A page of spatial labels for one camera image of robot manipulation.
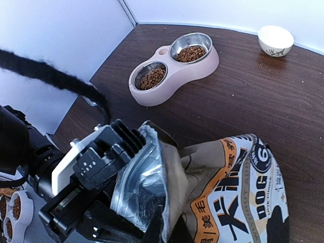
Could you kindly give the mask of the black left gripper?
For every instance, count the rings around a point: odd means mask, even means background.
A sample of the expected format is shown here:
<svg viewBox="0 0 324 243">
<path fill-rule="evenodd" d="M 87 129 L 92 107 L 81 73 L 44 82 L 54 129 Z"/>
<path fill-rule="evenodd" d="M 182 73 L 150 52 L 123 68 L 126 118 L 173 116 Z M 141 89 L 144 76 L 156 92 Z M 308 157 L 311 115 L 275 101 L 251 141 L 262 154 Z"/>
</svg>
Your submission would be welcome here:
<svg viewBox="0 0 324 243">
<path fill-rule="evenodd" d="M 73 177 L 57 196 L 39 211 L 39 217 L 55 242 L 66 242 L 77 232 L 91 242 L 156 242 L 156 220 L 146 232 L 110 209 L 116 177 L 98 189 L 87 190 Z"/>
</svg>

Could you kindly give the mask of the pet food bag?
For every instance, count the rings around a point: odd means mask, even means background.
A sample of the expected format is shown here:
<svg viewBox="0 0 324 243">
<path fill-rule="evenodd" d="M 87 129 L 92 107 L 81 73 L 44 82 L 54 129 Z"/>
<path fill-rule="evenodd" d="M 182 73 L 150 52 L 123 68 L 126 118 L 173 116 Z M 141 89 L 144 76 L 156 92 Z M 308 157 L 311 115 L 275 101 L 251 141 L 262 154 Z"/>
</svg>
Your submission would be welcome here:
<svg viewBox="0 0 324 243">
<path fill-rule="evenodd" d="M 121 170 L 110 208 L 146 232 L 162 204 L 162 242 L 184 220 L 194 242 L 289 242 L 285 184 L 269 147 L 254 134 L 179 149 L 146 121 L 146 145 Z"/>
</svg>

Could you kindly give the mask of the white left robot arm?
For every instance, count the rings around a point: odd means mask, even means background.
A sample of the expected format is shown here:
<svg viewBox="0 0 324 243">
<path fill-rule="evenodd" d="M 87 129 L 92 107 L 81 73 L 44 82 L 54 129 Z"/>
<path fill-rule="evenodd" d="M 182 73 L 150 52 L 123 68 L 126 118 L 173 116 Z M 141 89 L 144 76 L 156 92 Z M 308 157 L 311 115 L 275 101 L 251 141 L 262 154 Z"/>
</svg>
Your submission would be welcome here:
<svg viewBox="0 0 324 243">
<path fill-rule="evenodd" d="M 1 171 L 22 178 L 1 187 L 28 182 L 46 204 L 39 217 L 49 236 L 64 242 L 73 231 L 103 242 L 160 242 L 160 211 L 149 220 L 147 232 L 119 216 L 110 205 L 120 172 L 144 147 L 146 140 L 121 120 L 98 127 L 65 154 L 23 113 L 1 107 Z"/>
</svg>

